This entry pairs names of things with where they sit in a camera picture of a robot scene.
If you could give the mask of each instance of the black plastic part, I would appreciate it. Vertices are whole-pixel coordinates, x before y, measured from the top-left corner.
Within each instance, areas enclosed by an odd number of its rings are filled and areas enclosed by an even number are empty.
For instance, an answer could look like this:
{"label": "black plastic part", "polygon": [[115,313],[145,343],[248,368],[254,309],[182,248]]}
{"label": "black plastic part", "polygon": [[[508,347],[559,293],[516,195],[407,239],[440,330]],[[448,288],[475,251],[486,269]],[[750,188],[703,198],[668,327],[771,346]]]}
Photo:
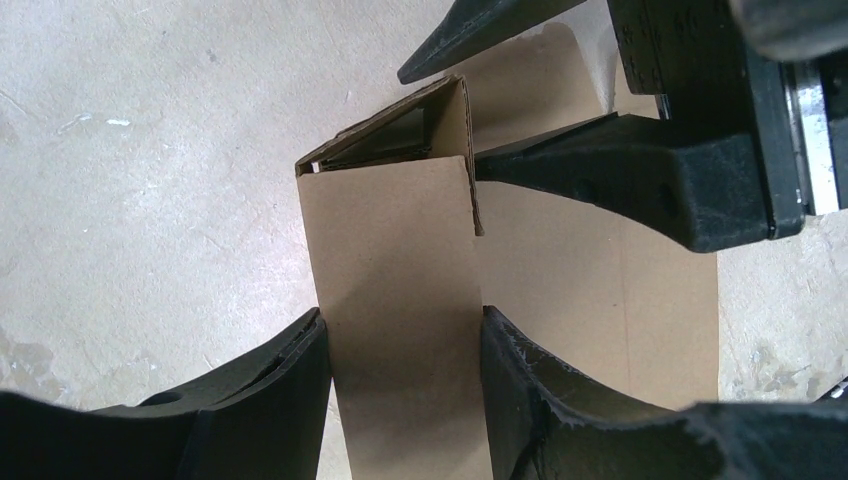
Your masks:
{"label": "black plastic part", "polygon": [[666,95],[672,121],[748,134],[760,162],[769,238],[804,227],[780,64],[746,46],[726,0],[609,0],[634,93]]}
{"label": "black plastic part", "polygon": [[611,115],[480,153],[477,180],[592,203],[694,252],[769,233],[750,137],[699,125]]}
{"label": "black plastic part", "polygon": [[748,43],[783,62],[812,60],[848,47],[848,2],[730,0]]}
{"label": "black plastic part", "polygon": [[456,0],[398,78],[408,84],[435,75],[584,1]]}
{"label": "black plastic part", "polygon": [[317,309],[138,407],[78,412],[0,392],[8,479],[313,480],[330,390]]}
{"label": "black plastic part", "polygon": [[486,307],[482,381],[495,480],[841,478],[848,406],[677,413],[605,387]]}
{"label": "black plastic part", "polygon": [[825,92],[830,147],[839,207],[848,208],[848,51],[842,51],[819,62]]}

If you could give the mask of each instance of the screw hole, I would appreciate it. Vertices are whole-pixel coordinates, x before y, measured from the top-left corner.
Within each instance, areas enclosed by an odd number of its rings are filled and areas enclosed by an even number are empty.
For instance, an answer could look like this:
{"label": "screw hole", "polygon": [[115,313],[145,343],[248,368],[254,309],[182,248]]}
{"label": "screw hole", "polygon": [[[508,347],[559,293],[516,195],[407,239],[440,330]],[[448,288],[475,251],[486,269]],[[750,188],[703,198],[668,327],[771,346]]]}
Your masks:
{"label": "screw hole", "polygon": [[574,186],[574,198],[586,203],[598,203],[598,189],[589,180],[580,180]]}
{"label": "screw hole", "polygon": [[671,190],[671,187],[666,184],[660,185],[658,196],[665,214],[669,218],[677,218],[680,215],[680,206],[677,203],[677,196]]}
{"label": "screw hole", "polygon": [[181,398],[183,398],[183,395],[181,393],[177,393],[177,392],[157,393],[156,395],[153,395],[152,397],[148,398],[147,400],[141,402],[139,404],[139,407],[153,407],[153,406],[156,406],[156,405],[167,405],[169,403],[174,403],[177,400],[180,400]]}

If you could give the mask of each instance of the floor stain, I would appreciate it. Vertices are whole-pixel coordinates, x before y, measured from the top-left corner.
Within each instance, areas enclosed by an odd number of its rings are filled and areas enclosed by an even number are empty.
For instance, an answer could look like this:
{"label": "floor stain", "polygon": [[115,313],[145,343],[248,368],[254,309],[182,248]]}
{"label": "floor stain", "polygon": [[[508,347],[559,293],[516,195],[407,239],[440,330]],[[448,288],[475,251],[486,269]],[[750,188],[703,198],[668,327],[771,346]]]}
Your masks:
{"label": "floor stain", "polygon": [[800,383],[806,383],[805,395],[809,395],[809,381],[804,382],[798,378],[798,374],[808,370],[811,365],[802,368],[789,368],[780,361],[768,346],[760,346],[751,354],[751,367],[754,374],[754,386],[756,391],[764,393],[788,393],[797,392]]}
{"label": "floor stain", "polygon": [[53,352],[38,343],[17,343],[0,329],[0,386],[55,402],[68,386],[53,374]]}
{"label": "floor stain", "polygon": [[17,145],[20,141],[21,138],[18,136],[15,126],[5,115],[0,113],[0,144],[11,147]]}
{"label": "floor stain", "polygon": [[807,400],[814,401],[821,397],[821,372],[815,374],[807,382]]}
{"label": "floor stain", "polygon": [[18,268],[18,256],[12,255],[5,261],[0,261],[0,278],[8,277]]}
{"label": "floor stain", "polygon": [[164,389],[159,362],[150,352],[143,351],[83,388],[74,406],[82,410],[135,406]]}

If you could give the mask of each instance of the gray floor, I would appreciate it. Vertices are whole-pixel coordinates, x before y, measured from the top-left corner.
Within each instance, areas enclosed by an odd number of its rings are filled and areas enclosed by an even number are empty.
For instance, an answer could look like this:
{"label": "gray floor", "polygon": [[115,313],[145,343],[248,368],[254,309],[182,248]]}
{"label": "gray floor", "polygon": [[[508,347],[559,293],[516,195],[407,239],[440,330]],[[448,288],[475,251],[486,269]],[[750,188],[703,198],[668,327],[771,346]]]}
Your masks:
{"label": "gray floor", "polygon": [[[395,71],[450,3],[6,2],[0,385],[133,404],[315,304],[292,164],[410,91]],[[609,104],[605,3],[556,21]],[[808,400],[848,374],[848,217],[719,272],[722,398]],[[330,416],[321,478],[347,478]]]}

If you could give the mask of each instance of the cardboard box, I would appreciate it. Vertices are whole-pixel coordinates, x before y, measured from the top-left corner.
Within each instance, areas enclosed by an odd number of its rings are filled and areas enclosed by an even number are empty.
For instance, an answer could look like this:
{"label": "cardboard box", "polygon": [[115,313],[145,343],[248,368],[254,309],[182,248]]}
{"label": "cardboard box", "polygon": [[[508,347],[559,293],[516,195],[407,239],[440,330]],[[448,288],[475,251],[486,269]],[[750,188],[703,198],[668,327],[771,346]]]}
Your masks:
{"label": "cardboard box", "polygon": [[[460,65],[470,91],[442,79],[298,162],[355,480],[491,478],[484,300],[622,392],[670,408],[716,399],[714,255],[591,205],[475,187],[468,96],[475,140],[495,147],[604,113],[582,65],[571,32],[545,27]],[[616,102],[652,111],[651,98]]]}

